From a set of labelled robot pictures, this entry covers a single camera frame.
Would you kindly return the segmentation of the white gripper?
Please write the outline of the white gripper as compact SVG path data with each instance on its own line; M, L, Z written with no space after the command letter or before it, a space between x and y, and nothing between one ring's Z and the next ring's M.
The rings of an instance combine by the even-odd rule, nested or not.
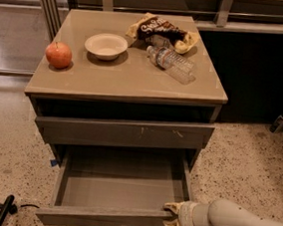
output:
M203 226L207 215L206 206L196 202L166 202L163 208L177 216L171 221L164 220L164 226Z

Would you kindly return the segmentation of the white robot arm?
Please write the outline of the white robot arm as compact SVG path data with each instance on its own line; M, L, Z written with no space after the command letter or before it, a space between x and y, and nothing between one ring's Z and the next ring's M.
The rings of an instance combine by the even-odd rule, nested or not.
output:
M261 218L227 199L207 204L167 202L163 208L175 215L172 221L164 220L164 226L283 226L282 222Z

